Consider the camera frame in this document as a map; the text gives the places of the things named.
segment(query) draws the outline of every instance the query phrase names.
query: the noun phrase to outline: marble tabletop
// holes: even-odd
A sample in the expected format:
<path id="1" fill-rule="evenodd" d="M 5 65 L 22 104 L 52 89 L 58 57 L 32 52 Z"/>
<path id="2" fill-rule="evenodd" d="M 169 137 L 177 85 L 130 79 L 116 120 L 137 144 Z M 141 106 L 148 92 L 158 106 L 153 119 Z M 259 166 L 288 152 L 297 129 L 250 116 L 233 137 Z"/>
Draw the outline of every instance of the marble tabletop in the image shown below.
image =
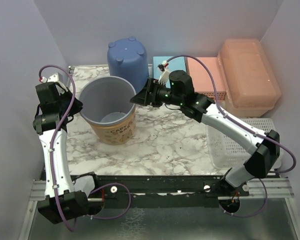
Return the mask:
<path id="1" fill-rule="evenodd" d="M 78 66 L 76 96 L 89 82 L 108 76 L 107 66 Z M 67 125 L 67 157 L 73 175 L 219 175 L 210 161 L 206 126 L 165 106 L 136 108 L 134 137 L 123 145 L 102 143 L 79 115 Z"/>

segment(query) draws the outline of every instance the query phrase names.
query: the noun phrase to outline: white basket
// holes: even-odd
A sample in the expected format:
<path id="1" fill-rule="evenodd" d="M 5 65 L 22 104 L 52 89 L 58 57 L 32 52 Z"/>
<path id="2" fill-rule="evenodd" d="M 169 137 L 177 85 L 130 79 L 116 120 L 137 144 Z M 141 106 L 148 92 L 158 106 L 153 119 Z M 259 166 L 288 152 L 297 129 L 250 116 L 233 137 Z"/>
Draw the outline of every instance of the white basket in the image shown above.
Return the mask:
<path id="1" fill-rule="evenodd" d="M 242 118 L 247 124 L 269 132 L 276 130 L 270 118 Z M 251 155 L 238 143 L 211 126 L 206 126 L 206 140 L 212 165 L 219 170 L 229 169 L 246 161 Z M 281 166 L 284 151 L 280 148 L 280 157 L 273 165 L 273 169 Z"/>

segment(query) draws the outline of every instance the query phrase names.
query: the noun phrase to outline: orange plastic container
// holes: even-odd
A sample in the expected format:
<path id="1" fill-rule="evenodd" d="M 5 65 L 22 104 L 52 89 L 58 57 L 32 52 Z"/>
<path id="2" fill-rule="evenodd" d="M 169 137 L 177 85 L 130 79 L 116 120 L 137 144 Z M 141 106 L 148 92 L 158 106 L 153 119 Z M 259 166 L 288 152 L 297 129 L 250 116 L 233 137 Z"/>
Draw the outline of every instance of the orange plastic container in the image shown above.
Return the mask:
<path id="1" fill-rule="evenodd" d="M 281 96 L 276 77 L 257 39 L 227 39 L 218 54 L 225 109 L 237 117 L 260 117 Z"/>
<path id="2" fill-rule="evenodd" d="M 215 82 L 216 92 L 218 100 L 225 100 L 226 88 L 224 80 L 221 74 L 219 62 L 217 57 L 198 57 L 203 62 L 213 76 Z M 187 58 L 186 68 L 188 74 L 192 78 L 194 90 L 197 93 L 204 94 L 210 98 L 215 98 L 214 89 L 211 83 L 211 79 L 207 71 L 192 58 Z"/>

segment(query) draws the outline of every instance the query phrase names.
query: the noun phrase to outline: gray wall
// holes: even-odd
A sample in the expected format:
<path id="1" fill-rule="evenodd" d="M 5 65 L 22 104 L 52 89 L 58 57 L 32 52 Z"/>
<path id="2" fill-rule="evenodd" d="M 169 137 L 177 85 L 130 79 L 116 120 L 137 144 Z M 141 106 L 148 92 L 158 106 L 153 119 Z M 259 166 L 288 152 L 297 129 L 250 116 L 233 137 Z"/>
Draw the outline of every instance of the gray wall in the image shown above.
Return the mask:
<path id="1" fill-rule="evenodd" d="M 0 240 L 18 238 L 44 165 L 32 121 L 45 64 L 67 66 L 34 2 L 0 0 Z"/>
<path id="2" fill-rule="evenodd" d="M 262 39 L 262 45 L 280 84 L 282 97 L 272 117 L 281 141 L 297 157 L 288 174 L 300 213 L 300 0 L 285 0 Z M 283 167 L 292 160 L 284 155 Z"/>
<path id="3" fill-rule="evenodd" d="M 149 57 L 215 56 L 226 38 L 261 39 L 282 0 L 34 0 L 65 60 L 106 64 L 108 43 L 136 36 Z"/>

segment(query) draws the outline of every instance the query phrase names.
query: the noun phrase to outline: teal box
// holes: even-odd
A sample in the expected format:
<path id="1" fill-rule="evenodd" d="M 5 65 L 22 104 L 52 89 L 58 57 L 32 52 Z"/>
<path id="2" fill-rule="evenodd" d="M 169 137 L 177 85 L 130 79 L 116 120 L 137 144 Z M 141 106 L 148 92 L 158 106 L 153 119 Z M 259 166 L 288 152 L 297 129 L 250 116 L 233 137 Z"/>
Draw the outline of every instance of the teal box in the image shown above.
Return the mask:
<path id="1" fill-rule="evenodd" d="M 158 68 L 159 64 L 162 64 L 164 60 L 168 60 L 171 58 L 171 56 L 154 56 L 153 57 L 153 65 L 152 65 L 152 77 L 154 79 L 159 79 L 161 75 L 161 71 Z M 177 57 L 169 62 L 168 66 L 169 70 L 175 71 L 175 70 L 183 70 L 186 72 L 186 61 L 184 57 Z M 168 81 L 165 86 L 167 88 L 170 88 L 170 81 Z"/>

